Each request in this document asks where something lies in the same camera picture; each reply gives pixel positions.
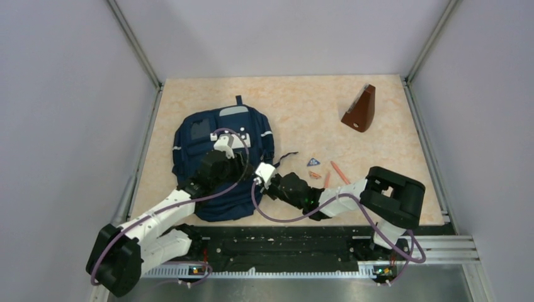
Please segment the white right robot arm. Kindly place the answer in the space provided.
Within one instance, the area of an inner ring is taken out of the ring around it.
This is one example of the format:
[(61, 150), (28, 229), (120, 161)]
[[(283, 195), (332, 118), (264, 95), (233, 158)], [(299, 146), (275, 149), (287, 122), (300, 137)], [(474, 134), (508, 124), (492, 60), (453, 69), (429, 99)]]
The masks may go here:
[(295, 173), (281, 176), (276, 167), (262, 163), (255, 171), (254, 187), (263, 194), (302, 210), (303, 218), (320, 221), (361, 210), (380, 217), (369, 242), (370, 253), (386, 259), (398, 239), (419, 226), (426, 187), (421, 182), (383, 167), (371, 167), (367, 176), (337, 188), (316, 188)]

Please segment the navy blue student backpack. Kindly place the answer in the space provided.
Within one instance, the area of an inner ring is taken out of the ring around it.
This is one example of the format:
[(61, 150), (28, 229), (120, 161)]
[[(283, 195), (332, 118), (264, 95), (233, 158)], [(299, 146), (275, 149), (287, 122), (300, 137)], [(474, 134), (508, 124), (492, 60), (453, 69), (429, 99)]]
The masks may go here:
[[(212, 134), (223, 128), (232, 130), (232, 159), (213, 147)], [(263, 195), (258, 189), (251, 192), (253, 170), (262, 162), (273, 163), (275, 143), (268, 118), (237, 96), (234, 106), (187, 116), (176, 130), (172, 153), (178, 186), (194, 199), (208, 197), (195, 205), (196, 216), (228, 221), (254, 213)]]

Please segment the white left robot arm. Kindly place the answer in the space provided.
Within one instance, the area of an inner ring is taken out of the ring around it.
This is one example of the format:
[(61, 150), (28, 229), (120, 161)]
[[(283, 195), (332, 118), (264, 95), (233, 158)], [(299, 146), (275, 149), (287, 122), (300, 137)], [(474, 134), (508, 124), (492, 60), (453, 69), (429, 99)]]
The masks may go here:
[(197, 203), (232, 190), (228, 187), (217, 193), (218, 187), (237, 184), (251, 171), (248, 151), (207, 152), (196, 172), (159, 204), (133, 220), (119, 226), (108, 224), (99, 231), (86, 264), (91, 284), (121, 297), (151, 269), (175, 257), (198, 258), (202, 243), (174, 224), (192, 215)]

